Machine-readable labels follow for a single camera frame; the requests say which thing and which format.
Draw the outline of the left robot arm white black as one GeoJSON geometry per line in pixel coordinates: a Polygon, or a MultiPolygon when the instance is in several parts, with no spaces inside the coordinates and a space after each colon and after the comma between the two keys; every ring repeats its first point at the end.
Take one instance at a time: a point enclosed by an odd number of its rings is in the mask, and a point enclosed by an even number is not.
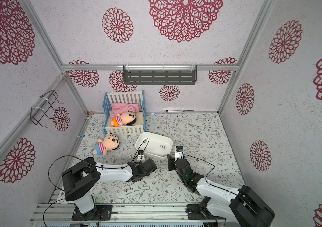
{"type": "Polygon", "coordinates": [[[106,165],[97,163],[94,158],[86,158],[62,173],[65,200],[74,202],[82,215],[93,213],[96,205],[90,190],[96,183],[138,182],[156,169],[157,166],[151,159],[122,165],[106,165]]]}

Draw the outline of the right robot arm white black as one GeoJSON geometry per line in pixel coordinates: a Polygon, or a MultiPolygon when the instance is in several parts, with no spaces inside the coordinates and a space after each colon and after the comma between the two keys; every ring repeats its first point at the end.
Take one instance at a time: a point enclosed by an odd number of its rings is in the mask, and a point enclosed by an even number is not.
{"type": "Polygon", "coordinates": [[[175,157],[167,155],[168,169],[175,170],[183,185],[192,193],[203,197],[197,206],[188,207],[191,218],[221,217],[241,227],[269,227],[275,213],[250,187],[231,188],[211,181],[191,169],[181,152],[175,157]]]}

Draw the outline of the white plastic storage box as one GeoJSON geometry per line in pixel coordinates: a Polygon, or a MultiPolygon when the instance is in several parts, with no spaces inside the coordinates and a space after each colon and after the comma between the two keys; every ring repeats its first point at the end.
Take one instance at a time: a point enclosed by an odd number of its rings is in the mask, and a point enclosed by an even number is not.
{"type": "Polygon", "coordinates": [[[141,133],[135,143],[136,150],[144,150],[144,155],[149,159],[166,160],[172,147],[172,139],[151,132],[141,133]],[[166,149],[162,149],[160,145],[166,146],[166,149]]]}

